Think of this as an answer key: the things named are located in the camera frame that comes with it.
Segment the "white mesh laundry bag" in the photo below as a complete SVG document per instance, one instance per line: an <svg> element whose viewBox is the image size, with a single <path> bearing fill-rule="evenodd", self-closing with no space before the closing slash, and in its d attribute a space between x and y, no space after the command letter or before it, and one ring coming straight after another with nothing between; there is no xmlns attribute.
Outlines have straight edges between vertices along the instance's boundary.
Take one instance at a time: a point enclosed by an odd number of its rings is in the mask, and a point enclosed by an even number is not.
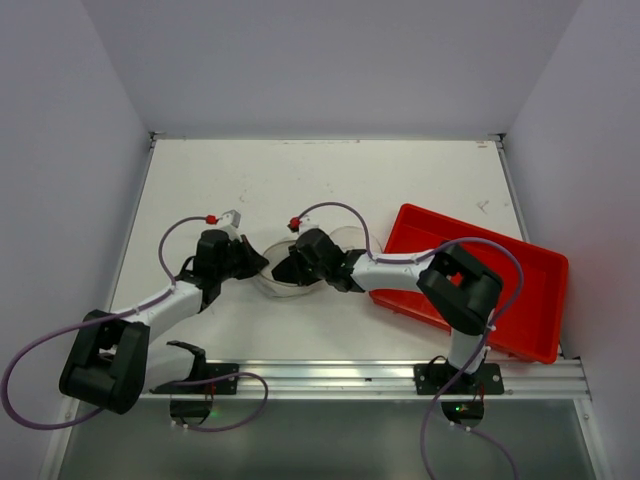
<svg viewBox="0 0 640 480"><path fill-rule="evenodd" d="M341 226L331 231L329 237L342 250L365 248L365 234L362 227L351 225ZM324 282L316 282L312 285L304 286L279 282L274 279L272 270L288 256L289 248L293 246L294 243L294 237L283 238L262 253L262 256L269 261L269 264L254 277L253 280L255 286L268 298L298 298L326 287Z"/></svg>

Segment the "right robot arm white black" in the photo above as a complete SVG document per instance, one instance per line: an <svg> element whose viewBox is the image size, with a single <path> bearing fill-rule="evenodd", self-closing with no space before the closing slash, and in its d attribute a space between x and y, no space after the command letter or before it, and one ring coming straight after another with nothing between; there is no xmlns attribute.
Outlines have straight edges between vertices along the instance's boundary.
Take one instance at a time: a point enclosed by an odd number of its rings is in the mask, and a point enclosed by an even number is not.
<svg viewBox="0 0 640 480"><path fill-rule="evenodd" d="M503 289L501 277L461 245L415 254L344 250L324 231L299 235L272 269L274 280L299 286L326 282L343 292L394 290L422 294L451 328L445 379L468 392L481 380L485 334Z"/></svg>

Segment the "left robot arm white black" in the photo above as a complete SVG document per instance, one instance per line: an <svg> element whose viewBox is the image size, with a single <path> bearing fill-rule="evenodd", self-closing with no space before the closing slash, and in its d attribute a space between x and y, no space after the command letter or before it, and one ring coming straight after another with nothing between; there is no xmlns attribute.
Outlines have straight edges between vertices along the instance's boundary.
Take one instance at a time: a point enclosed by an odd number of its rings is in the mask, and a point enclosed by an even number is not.
<svg viewBox="0 0 640 480"><path fill-rule="evenodd" d="M157 346L155 340L206 310L225 281L250 279L268 265L246 236L204 231L195 255L167 292L115 314L93 310L85 316L59 390L116 414L128 412L141 394L168 384L189 393L201 390L208 379L205 350L177 340Z"/></svg>

